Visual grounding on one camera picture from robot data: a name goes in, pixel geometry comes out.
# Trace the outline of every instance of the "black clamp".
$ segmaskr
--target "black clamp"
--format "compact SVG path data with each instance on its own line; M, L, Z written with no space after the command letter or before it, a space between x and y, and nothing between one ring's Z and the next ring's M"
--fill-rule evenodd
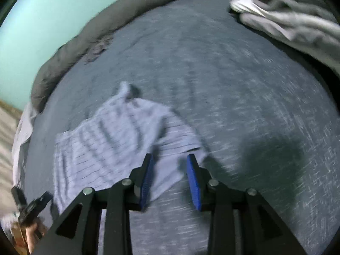
M253 188L245 192L228 188L198 166L193 154L187 158L191 197L198 211L211 211L208 255L235 254L233 210L241 222L243 254L306 255L287 225Z
M147 154L141 167L111 188L84 188L53 223L34 254L97 254L101 213L106 209L103 253L132 255L129 210L145 207L153 167L153 157Z
M45 192L41 197L31 201L27 204L26 197L23 191L14 186L11 189L14 201L20 212L18 223L21 227L29 227L33 224L34 220L38 217L42 210L44 210L53 196L49 192ZM37 230L36 234L41 239L41 233Z

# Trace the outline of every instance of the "gray fabric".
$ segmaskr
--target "gray fabric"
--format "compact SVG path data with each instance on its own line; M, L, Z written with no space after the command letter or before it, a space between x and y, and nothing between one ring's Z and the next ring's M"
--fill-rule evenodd
M243 24L311 55L340 76L340 26L319 1L233 0L230 5Z
M95 61L112 43L112 35L106 35L100 39L86 54L87 62Z
M31 91L34 108L38 112L43 111L61 78L91 46L96 45L101 36L114 32L148 10L171 1L174 0L118 0L92 18L76 37L61 46L39 69Z
M93 116L129 81L195 128L211 151L205 166L213 176L257 188L308 254L321 254L340 224L339 113L315 69L237 23L229 2L156 8L116 31L96 61L81 59L35 120L28 201L53 191L56 134ZM130 219L134 254L204 254L210 218L194 210L186 180Z
M85 187L110 188L140 167L147 153L155 160L150 201L184 177L186 152L205 152L192 129L170 107L133 97L125 81L96 114L75 130L57 135L54 200L63 212Z

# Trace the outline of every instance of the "metal bolt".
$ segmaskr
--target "metal bolt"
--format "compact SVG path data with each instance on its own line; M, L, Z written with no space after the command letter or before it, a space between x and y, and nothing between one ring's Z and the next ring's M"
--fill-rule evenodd
M212 186L212 187L216 187L218 185L218 180L216 179L210 179L208 181L209 185Z
M247 190L247 194L250 195L250 196L256 196L257 191L254 188L249 188Z
M129 178L125 178L125 179L122 180L122 184L124 186L130 186L132 184L132 181Z
M88 194L91 194L93 192L93 189L91 187L86 187L83 189L83 194L84 195L88 195Z

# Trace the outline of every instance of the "gray blanket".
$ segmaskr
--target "gray blanket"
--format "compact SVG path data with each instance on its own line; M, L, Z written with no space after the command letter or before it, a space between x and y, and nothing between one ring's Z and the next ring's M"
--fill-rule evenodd
M129 81L195 129L213 176L231 188L257 188L308 254L321 254L340 224L339 113L315 69L237 23L229 2L156 8L116 31L96 61L73 66L36 118L28 201L53 191L56 134L93 116ZM145 213L131 214L134 254L204 254L210 217L190 199L182 180ZM51 224L48 209L44 216Z
M240 21L332 68L340 76L340 26L323 0L233 0Z
M59 81L68 70L93 46L102 42L103 35L114 32L134 18L153 8L165 5L174 0L118 0L92 18L81 30L56 53L38 71L34 79L31 101L38 112L45 104ZM89 55L91 61L96 56Z

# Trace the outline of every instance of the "bed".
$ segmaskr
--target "bed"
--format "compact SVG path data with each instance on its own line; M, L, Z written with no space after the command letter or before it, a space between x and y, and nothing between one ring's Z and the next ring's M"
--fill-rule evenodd
M310 255L340 224L339 112L301 53L239 24L230 0L176 0L110 34L95 61L67 69L34 123L24 191L53 192L57 133L75 129L128 81L172 106L200 136L205 167L231 188L258 189ZM54 210L43 212L45 224ZM131 213L134 254L205 254L208 214L182 180Z

